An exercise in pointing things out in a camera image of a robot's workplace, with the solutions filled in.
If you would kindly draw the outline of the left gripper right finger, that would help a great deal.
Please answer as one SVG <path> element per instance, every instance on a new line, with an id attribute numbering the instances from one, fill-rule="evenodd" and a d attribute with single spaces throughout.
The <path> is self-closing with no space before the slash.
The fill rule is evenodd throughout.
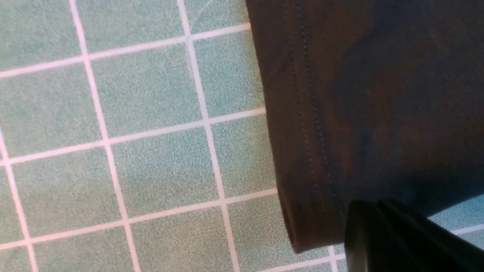
<path id="1" fill-rule="evenodd" d="M 482 272 L 483 250 L 394 200 L 378 207 L 389 232 L 380 272 Z"/>

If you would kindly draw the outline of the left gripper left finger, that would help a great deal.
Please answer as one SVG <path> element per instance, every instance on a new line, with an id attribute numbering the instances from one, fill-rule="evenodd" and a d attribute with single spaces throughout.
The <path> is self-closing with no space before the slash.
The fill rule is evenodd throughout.
<path id="1" fill-rule="evenodd" d="M 356 200 L 349 206 L 344 249 L 349 272 L 420 270 L 396 229 L 396 221 L 381 205 L 373 202 Z"/>

